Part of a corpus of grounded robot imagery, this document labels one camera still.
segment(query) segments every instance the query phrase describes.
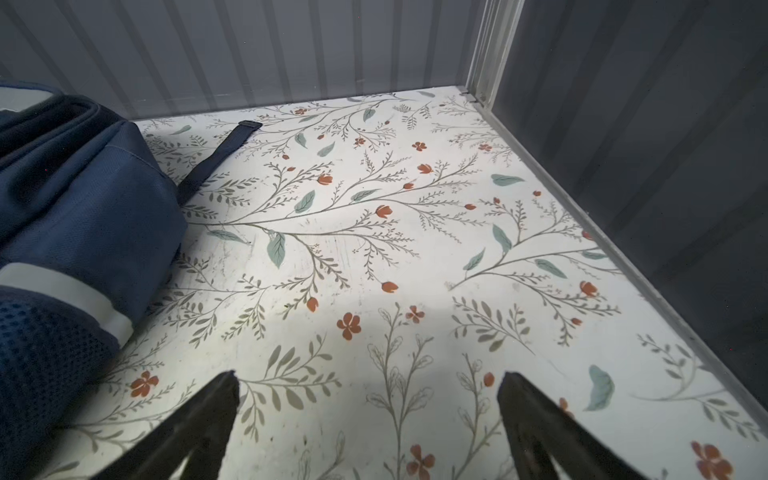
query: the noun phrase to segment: backpack strap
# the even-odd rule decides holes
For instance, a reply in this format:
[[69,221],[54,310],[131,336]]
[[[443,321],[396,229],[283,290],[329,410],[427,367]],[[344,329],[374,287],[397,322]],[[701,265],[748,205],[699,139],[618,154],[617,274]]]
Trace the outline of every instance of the backpack strap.
[[179,205],[186,205],[200,189],[200,185],[221,165],[221,162],[242,147],[248,137],[260,129],[261,125],[257,121],[250,120],[243,120],[237,124],[211,156],[195,165],[195,168],[181,181],[176,192],[176,200]]

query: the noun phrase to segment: gray leaf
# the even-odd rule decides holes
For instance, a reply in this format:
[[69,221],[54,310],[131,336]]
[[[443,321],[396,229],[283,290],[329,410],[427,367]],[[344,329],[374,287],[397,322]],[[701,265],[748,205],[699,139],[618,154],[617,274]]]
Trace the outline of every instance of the gray leaf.
[[592,378],[592,393],[590,394],[589,406],[584,409],[586,412],[602,410],[611,403],[611,397],[614,394],[614,381],[606,372],[600,370],[598,366],[589,367],[589,376]]
[[302,198],[301,201],[293,207],[293,211],[295,211],[297,214],[303,214],[304,212],[312,208],[313,201],[315,201],[314,190],[309,192],[307,195],[304,195],[304,198]]
[[304,402],[301,398],[291,389],[286,389],[286,399],[288,399],[289,405],[296,410],[304,410]]
[[352,195],[352,201],[359,202],[363,198],[368,197],[370,194],[373,194],[377,191],[379,191],[378,188],[374,188],[373,190],[363,190],[362,192],[357,192],[356,194]]
[[480,264],[480,262],[482,262],[482,256],[484,254],[485,254],[485,248],[482,249],[482,252],[478,253],[477,255],[475,255],[474,257],[469,259],[469,262],[467,262],[467,264],[464,265],[463,270],[470,271],[473,268],[475,268],[476,266],[478,266]]
[[273,239],[270,240],[269,245],[266,246],[266,254],[269,255],[272,263],[274,263],[277,268],[280,268],[280,265],[283,264],[283,259],[286,256],[285,235],[277,233]]
[[278,345],[275,350],[272,351],[272,355],[270,355],[269,362],[266,363],[266,369],[269,370],[272,365],[275,364],[277,361],[277,357],[280,356],[280,345]]
[[234,233],[227,232],[226,230],[209,230],[208,235],[212,237],[220,238],[221,240],[230,240],[233,242],[247,243],[242,238],[238,237]]
[[512,185],[518,182],[525,181],[520,177],[509,177],[508,175],[499,175],[499,174],[491,175],[491,179],[493,180],[494,184],[497,184],[500,187],[506,187],[507,185]]
[[280,411],[280,396],[277,395],[277,391],[272,389],[272,404],[275,405],[275,410]]
[[493,225],[493,237],[497,242],[499,242],[499,244],[501,244],[502,252],[504,252],[504,255],[506,255],[507,252],[512,249],[512,241],[509,240],[509,237],[507,237],[507,234],[504,233],[504,230],[497,227],[495,223]]
[[559,276],[560,278],[567,278],[565,276],[565,273],[562,273],[559,268],[557,268],[554,264],[552,264],[552,262],[549,262],[542,258],[536,259],[536,266],[542,270],[548,271],[552,275]]
[[317,152],[318,157],[325,157],[327,154],[331,153],[331,150],[333,150],[333,147],[336,145],[336,142],[333,142],[331,145],[328,145],[327,147],[321,148]]

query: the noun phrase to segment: gray wall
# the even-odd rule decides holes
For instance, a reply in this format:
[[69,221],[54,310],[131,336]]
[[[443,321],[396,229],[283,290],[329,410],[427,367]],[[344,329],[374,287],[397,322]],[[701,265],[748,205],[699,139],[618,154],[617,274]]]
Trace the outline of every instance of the gray wall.
[[766,25],[765,0],[526,0],[493,111],[768,406]]
[[0,0],[0,79],[128,118],[464,84],[485,0]]

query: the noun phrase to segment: red flower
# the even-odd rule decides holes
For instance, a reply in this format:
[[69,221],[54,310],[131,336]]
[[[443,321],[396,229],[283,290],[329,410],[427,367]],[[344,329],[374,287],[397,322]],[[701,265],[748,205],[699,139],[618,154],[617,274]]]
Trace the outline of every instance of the red flower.
[[435,466],[435,456],[430,453],[422,458],[422,447],[418,444],[411,447],[411,455],[413,455],[416,460],[406,465],[406,472],[408,472],[408,475],[416,475],[416,472],[418,472],[419,480],[429,480],[429,472],[427,472],[427,469]]
[[419,323],[422,318],[424,318],[424,312],[419,312],[416,305],[411,305],[411,311],[406,313],[406,319],[413,319],[414,323]]
[[392,215],[392,209],[389,208],[389,205],[382,205],[376,209],[376,215],[381,218],[386,218],[387,215]]
[[696,462],[696,467],[699,468],[701,476],[710,480],[713,477],[717,480],[730,480],[729,475],[733,473],[733,466],[730,462],[720,457],[720,450],[714,445],[706,444],[703,452],[699,442],[691,442],[690,446],[693,447],[696,455],[701,458]]
[[133,383],[131,383],[131,388],[133,389],[133,392],[131,392],[131,396],[147,396],[149,395],[150,386],[156,386],[160,379],[157,376],[153,376],[150,378],[149,372],[144,372],[141,374],[141,378],[135,379]]
[[584,295],[586,296],[594,296],[598,292],[598,288],[589,282],[579,283],[579,288],[581,288],[581,291],[584,292]]
[[397,285],[392,282],[384,282],[382,283],[382,290],[387,293],[394,293],[397,290]]
[[568,402],[564,398],[560,398],[560,410],[565,412],[565,415],[568,415],[572,419],[576,418],[573,413],[568,411]]
[[353,333],[362,332],[362,328],[360,328],[360,317],[357,315],[352,316],[352,314],[349,312],[344,314],[343,321],[339,320],[338,322],[336,322],[336,326],[344,330],[341,336],[343,336],[347,340],[352,339]]

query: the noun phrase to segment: floor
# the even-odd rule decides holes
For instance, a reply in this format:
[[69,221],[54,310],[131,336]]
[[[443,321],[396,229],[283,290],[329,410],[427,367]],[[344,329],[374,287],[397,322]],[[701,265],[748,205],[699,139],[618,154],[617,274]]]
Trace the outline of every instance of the floor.
[[221,478],[516,478],[519,371],[649,478],[762,478],[763,433],[453,87],[139,122],[184,208],[144,329],[39,478],[87,478],[217,373]]

